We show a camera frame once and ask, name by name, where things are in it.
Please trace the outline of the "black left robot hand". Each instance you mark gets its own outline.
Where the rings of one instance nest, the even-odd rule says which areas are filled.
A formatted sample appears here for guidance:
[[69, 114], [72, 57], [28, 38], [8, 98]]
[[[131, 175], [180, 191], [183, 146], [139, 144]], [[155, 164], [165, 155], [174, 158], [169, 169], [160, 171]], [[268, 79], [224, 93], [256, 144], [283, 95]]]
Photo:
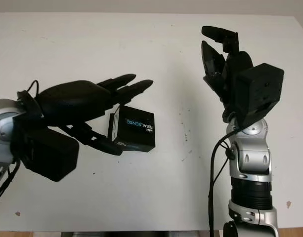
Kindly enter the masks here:
[[129, 103], [153, 84], [150, 79], [130, 84], [135, 77], [126, 74], [99, 83], [67, 82], [40, 92], [35, 99], [47, 125], [60, 128], [84, 145], [119, 156], [123, 152], [120, 146], [93, 131], [87, 121], [103, 116], [116, 104]]

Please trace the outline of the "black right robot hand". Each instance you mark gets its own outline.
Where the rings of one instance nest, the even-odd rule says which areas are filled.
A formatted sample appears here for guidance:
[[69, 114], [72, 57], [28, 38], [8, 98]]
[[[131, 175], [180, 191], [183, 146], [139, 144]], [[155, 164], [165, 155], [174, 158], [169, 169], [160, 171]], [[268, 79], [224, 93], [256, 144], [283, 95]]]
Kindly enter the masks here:
[[252, 68], [253, 63], [247, 52], [239, 50], [237, 32], [213, 26], [203, 26], [201, 32], [204, 36], [221, 43], [223, 52], [227, 53], [227, 57], [224, 58], [206, 41], [201, 43], [202, 61], [205, 70], [203, 80], [223, 103], [223, 121], [230, 123], [235, 116], [233, 105], [235, 78], [240, 72]]

